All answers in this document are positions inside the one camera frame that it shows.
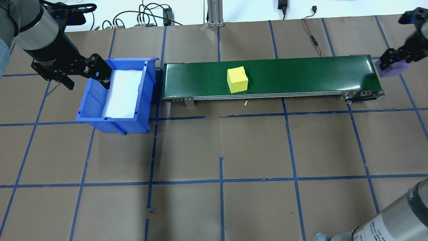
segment electrical connector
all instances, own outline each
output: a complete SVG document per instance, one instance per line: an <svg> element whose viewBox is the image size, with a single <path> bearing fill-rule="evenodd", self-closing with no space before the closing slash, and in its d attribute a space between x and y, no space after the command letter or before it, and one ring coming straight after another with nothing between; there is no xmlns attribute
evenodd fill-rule
<svg viewBox="0 0 428 241"><path fill-rule="evenodd" d="M164 26L174 25L174 23L170 21L170 20L174 20L174 13L172 12L172 8L165 8L163 10L163 18L166 18L163 20Z"/></svg>
<svg viewBox="0 0 428 241"><path fill-rule="evenodd" d="M284 15L282 19L285 19L287 7L288 7L288 0L278 0L278 9L282 10L282 14Z"/></svg>

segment conveyor belt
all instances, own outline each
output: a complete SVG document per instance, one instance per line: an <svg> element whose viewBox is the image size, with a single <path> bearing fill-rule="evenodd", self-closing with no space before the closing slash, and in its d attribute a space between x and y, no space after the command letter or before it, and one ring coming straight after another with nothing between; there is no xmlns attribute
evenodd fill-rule
<svg viewBox="0 0 428 241"><path fill-rule="evenodd" d="M248 90L231 94L227 69L239 66L245 68ZM356 101L384 95L369 55L172 63L164 71L162 100L186 105L208 99L342 95Z"/></svg>

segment purple sponge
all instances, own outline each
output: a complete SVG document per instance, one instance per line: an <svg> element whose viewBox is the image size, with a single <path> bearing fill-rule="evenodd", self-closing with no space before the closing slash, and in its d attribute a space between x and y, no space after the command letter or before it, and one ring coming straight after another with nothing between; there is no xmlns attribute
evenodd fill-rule
<svg viewBox="0 0 428 241"><path fill-rule="evenodd" d="M397 76L409 68L409 64L406 62L406 60L401 60L397 63L393 63L385 70L380 69L380 60L377 60L374 65L376 66L377 72L379 73L380 77Z"/></svg>

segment yellow foam block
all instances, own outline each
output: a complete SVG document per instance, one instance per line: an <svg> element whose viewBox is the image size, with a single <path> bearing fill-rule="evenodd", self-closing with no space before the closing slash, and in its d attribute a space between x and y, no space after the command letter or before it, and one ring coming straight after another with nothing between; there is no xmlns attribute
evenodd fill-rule
<svg viewBox="0 0 428 241"><path fill-rule="evenodd" d="M243 66L227 70L227 84L229 84L230 93L247 90L248 78Z"/></svg>

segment blue bin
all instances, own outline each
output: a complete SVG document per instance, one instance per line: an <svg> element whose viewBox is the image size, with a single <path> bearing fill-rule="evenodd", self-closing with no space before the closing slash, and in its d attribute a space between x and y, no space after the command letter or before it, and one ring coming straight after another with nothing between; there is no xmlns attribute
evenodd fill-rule
<svg viewBox="0 0 428 241"><path fill-rule="evenodd" d="M86 122L104 133L146 133L150 130L149 116L153 87L156 85L155 61L159 58L110 58L107 64L113 70L142 70L138 86L138 98L133 118L102 117L107 93L102 85L92 78L88 80L76 121Z"/></svg>

